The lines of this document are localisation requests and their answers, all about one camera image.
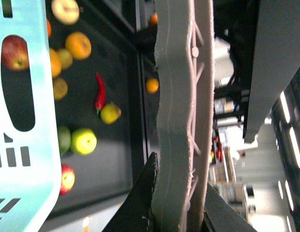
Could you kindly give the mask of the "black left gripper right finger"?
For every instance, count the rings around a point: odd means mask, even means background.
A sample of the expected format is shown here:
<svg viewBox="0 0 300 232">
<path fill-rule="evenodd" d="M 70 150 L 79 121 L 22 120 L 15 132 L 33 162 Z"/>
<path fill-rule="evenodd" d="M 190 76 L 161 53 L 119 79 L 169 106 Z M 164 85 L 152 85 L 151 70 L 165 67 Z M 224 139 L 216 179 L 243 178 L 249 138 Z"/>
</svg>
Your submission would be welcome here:
<svg viewBox="0 0 300 232">
<path fill-rule="evenodd" d="M 206 225 L 211 232 L 256 232 L 209 183 L 204 210 Z"/>
</svg>

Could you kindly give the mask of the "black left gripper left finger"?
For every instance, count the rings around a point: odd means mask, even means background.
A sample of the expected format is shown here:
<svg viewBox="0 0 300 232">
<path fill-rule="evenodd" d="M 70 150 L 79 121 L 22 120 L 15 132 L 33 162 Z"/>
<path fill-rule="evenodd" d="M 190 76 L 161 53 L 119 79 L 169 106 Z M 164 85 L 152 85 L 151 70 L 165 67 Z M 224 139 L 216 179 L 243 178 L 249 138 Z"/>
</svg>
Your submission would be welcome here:
<svg viewBox="0 0 300 232">
<path fill-rule="evenodd" d="M 153 232 L 151 201 L 158 172 L 158 157 L 152 152 L 127 198 L 104 227 L 104 232 Z"/>
</svg>

